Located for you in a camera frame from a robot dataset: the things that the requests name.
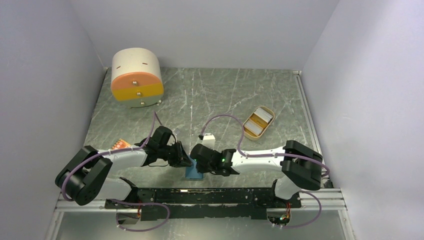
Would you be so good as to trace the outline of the blue leather card holder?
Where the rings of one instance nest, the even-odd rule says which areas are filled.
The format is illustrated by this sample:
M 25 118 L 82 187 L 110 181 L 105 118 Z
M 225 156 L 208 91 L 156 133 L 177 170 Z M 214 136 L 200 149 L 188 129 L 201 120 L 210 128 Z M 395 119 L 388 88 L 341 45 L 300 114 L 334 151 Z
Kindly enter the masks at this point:
M 202 180 L 204 178 L 204 175 L 202 173 L 199 173 L 197 171 L 196 165 L 193 164 L 190 167 L 185 168 L 185 178 L 187 180 Z

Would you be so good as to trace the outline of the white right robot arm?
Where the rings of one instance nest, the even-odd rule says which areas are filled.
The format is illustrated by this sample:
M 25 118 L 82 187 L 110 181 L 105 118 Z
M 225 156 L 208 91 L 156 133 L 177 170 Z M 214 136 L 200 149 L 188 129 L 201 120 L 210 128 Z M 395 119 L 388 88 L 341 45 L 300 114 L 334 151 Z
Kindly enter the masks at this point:
M 320 153 L 295 140 L 288 140 L 283 147 L 256 151 L 231 148 L 218 152 L 198 143 L 190 158 L 196 161 L 198 172 L 224 177 L 253 171 L 282 173 L 273 182 L 269 197 L 275 207 L 282 207 L 300 190 L 320 190 L 325 168 Z

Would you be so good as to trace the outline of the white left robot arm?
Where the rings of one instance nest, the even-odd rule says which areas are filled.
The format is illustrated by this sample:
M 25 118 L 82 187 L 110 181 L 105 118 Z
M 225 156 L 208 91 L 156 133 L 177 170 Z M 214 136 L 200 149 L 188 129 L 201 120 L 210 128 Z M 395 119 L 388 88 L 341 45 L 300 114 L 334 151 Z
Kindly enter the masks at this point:
M 182 143 L 167 127 L 151 130 L 142 142 L 126 148 L 97 150 L 90 145 L 82 147 L 55 178 L 64 198 L 79 206 L 95 199 L 117 200 L 126 208 L 140 203 L 138 187 L 124 177 L 112 174 L 132 167 L 146 167 L 158 159 L 173 168 L 193 165 Z

